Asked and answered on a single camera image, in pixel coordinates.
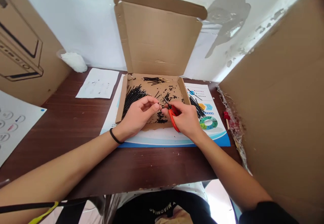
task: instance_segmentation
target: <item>red scissors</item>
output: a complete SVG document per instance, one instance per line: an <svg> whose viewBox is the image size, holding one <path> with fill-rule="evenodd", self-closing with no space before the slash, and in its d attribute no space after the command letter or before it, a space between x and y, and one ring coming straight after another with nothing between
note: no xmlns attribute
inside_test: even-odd
<svg viewBox="0 0 324 224"><path fill-rule="evenodd" d="M165 97L164 97L163 99L164 99L165 102L168 104L169 115L170 115L170 119L171 119L172 125L173 125L174 129L175 129L177 132L180 133L180 130L179 130L178 127L176 126L176 123L174 122L174 118L173 118L173 116L179 116L180 113L179 113L179 111L176 109L176 107L174 107L174 106L172 106L172 105L170 105L170 104L168 103L168 101L166 100Z"/></svg>

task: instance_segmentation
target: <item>brown table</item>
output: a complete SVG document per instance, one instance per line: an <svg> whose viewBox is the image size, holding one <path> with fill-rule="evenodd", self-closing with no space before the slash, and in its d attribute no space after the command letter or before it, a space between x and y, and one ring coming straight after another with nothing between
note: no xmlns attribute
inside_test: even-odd
<svg viewBox="0 0 324 224"><path fill-rule="evenodd" d="M112 99L75 98L88 72L71 72L44 103L47 112L0 168L0 182L8 178L12 181L99 135ZM115 95L122 73L125 72L119 74L112 96ZM208 84L218 112L223 113L225 107L216 90L216 83L190 79L184 81ZM230 132L228 135L231 147L223 147L223 150L241 164ZM67 199L215 178L212 168L196 147L118 148L98 164L71 191Z"/></svg>

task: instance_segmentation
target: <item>black t-shirt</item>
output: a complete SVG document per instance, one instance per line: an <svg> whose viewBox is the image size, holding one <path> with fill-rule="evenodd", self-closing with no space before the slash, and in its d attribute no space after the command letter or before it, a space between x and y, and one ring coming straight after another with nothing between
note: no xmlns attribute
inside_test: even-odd
<svg viewBox="0 0 324 224"><path fill-rule="evenodd" d="M209 204L198 195L179 190L165 190L140 195L116 211L113 223L207 223L216 222L210 216ZM274 202L261 202L255 210L246 211L240 224L298 223Z"/></svg>

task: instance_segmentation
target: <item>cardboard box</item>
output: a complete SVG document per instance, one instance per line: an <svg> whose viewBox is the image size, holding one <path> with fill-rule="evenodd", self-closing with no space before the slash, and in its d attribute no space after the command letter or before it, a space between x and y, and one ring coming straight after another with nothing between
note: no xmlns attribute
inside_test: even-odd
<svg viewBox="0 0 324 224"><path fill-rule="evenodd" d="M116 123L122 120L127 85L142 85L160 101L170 93L172 98L190 104L182 78L194 48L202 23L205 7L183 0L114 0L115 14L127 71L120 96ZM170 82L151 86L142 77L162 77ZM154 115L143 129L172 127L171 122L156 123Z"/></svg>
<svg viewBox="0 0 324 224"><path fill-rule="evenodd" d="M71 71L61 48L28 0L0 0L0 90L41 106Z"/></svg>
<svg viewBox="0 0 324 224"><path fill-rule="evenodd" d="M324 221L324 0L299 0L220 83L249 169L302 223Z"/></svg>

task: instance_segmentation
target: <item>white wall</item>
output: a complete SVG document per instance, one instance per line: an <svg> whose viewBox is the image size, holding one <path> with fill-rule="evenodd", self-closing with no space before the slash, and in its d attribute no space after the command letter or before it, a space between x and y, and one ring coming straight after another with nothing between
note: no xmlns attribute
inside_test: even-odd
<svg viewBox="0 0 324 224"><path fill-rule="evenodd" d="M186 0L208 8L214 0ZM189 77L220 82L264 33L280 18L274 14L296 0L245 0L251 6L241 30L216 46L204 66L189 65ZM126 70L113 10L113 0L30 0L64 48L78 49L93 67Z"/></svg>

